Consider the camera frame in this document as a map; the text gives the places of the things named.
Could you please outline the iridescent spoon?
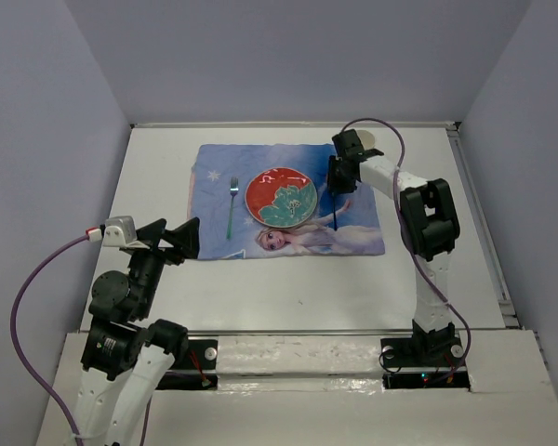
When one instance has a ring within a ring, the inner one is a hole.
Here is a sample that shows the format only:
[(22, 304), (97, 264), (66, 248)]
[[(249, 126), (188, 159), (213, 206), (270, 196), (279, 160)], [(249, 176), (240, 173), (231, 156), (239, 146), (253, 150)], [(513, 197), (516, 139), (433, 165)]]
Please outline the iridescent spoon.
[(338, 225), (338, 216), (337, 216), (337, 211), (338, 211), (338, 195), (335, 192), (331, 192), (331, 198), (332, 198), (332, 215), (333, 215), (333, 229), (334, 231), (337, 231), (339, 228)]

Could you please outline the blue princess print cloth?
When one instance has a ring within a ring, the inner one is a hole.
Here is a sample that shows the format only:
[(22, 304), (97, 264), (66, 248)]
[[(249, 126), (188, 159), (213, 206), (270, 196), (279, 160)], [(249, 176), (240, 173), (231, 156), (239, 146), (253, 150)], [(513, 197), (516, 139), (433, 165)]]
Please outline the blue princess print cloth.
[[(338, 225), (333, 229), (332, 198), (327, 188), (330, 144), (206, 144), (192, 169), (188, 213), (201, 221), (202, 260), (279, 256), (382, 256), (386, 252), (374, 192), (364, 185), (338, 195)], [(308, 176), (318, 191), (312, 216), (290, 229), (268, 228), (246, 209), (249, 182), (263, 171), (288, 167)], [(239, 178), (232, 237), (226, 239), (230, 180)]]

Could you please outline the red and blue plate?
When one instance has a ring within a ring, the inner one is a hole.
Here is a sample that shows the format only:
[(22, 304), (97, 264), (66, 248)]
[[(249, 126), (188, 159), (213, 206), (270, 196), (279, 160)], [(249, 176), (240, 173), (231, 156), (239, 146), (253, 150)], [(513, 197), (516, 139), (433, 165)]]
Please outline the red and blue plate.
[(261, 225), (290, 229), (307, 221), (318, 204), (312, 180), (298, 170), (275, 167), (254, 177), (246, 187), (246, 209)]

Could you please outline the iridescent fork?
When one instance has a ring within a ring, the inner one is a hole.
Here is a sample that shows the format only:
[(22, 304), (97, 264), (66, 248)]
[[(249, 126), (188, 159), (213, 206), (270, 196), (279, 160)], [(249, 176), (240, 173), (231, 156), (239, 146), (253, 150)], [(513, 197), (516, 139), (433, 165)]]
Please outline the iridescent fork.
[(230, 208), (229, 208), (229, 216), (228, 216), (228, 223), (226, 229), (226, 239), (230, 240), (232, 237), (232, 230), (233, 230), (233, 209), (234, 209), (234, 201), (239, 191), (239, 178), (232, 177), (230, 180), (230, 187), (229, 193), (231, 196), (230, 200)]

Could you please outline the white cup yellow handle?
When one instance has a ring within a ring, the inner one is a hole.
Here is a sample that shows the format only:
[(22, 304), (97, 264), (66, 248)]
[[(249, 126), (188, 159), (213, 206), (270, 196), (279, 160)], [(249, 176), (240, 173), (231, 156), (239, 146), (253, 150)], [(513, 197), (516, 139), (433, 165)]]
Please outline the white cup yellow handle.
[(375, 148), (376, 139), (371, 132), (366, 130), (357, 130), (356, 133), (366, 151)]

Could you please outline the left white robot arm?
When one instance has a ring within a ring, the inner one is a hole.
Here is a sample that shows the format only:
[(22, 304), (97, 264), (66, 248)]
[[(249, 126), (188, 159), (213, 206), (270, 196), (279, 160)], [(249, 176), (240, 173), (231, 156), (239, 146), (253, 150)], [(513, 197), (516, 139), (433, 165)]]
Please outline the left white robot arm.
[(103, 272), (91, 287), (92, 320), (73, 409), (77, 444), (128, 444), (161, 379), (185, 361), (186, 327), (162, 319), (138, 323), (150, 314), (164, 267), (197, 258), (199, 226), (193, 217), (170, 230), (160, 218), (136, 228), (131, 216), (117, 216), (101, 227), (103, 246), (130, 258), (126, 270)]

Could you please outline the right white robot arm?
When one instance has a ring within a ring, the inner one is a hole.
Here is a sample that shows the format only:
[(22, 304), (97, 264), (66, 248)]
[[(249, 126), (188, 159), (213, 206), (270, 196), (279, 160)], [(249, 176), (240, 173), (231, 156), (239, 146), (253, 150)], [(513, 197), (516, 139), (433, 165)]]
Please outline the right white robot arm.
[(390, 198), (402, 240), (416, 270), (416, 309), (412, 335), (388, 341), (385, 358), (430, 364), (459, 346), (450, 303), (445, 297), (450, 253), (460, 224), (450, 186), (404, 171), (377, 149), (365, 149), (358, 133), (343, 130), (332, 137), (336, 153), (328, 161), (328, 189), (333, 194), (367, 185)]

